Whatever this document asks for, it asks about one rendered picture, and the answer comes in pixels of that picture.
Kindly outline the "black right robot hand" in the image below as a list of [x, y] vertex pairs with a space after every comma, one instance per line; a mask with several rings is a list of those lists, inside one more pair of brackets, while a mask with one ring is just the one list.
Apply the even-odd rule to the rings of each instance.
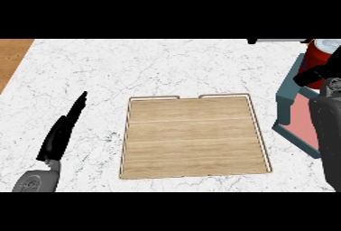
[[318, 89], [327, 78], [341, 78], [341, 46], [333, 51], [326, 63], [313, 68], [305, 68], [305, 54], [293, 82], [299, 87], [308, 86]]

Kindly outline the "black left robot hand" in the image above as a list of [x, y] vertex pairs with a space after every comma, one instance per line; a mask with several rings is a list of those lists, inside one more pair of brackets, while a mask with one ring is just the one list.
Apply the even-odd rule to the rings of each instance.
[[62, 115], [51, 126], [35, 159], [59, 161], [62, 159], [69, 138], [81, 111], [87, 102], [87, 91], [82, 92], [66, 115]]

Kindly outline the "red can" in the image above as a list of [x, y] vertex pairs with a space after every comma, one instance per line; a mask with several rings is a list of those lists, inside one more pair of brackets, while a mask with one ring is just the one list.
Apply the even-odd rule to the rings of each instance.
[[305, 68], [323, 65], [341, 46], [341, 39], [314, 39], [307, 46]]

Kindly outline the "teal tray with pink inside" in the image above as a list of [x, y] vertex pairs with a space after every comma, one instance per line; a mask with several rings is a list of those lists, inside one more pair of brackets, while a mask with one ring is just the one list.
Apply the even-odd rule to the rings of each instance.
[[308, 100], [318, 93], [293, 82], [302, 59], [304, 55], [299, 54], [276, 93], [277, 119], [273, 130], [311, 158], [318, 159], [318, 141], [308, 112]]

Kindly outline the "tan cardboard box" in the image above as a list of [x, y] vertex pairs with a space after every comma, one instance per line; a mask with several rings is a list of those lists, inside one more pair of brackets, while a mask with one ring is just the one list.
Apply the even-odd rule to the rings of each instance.
[[122, 180], [270, 172], [249, 94], [129, 98]]

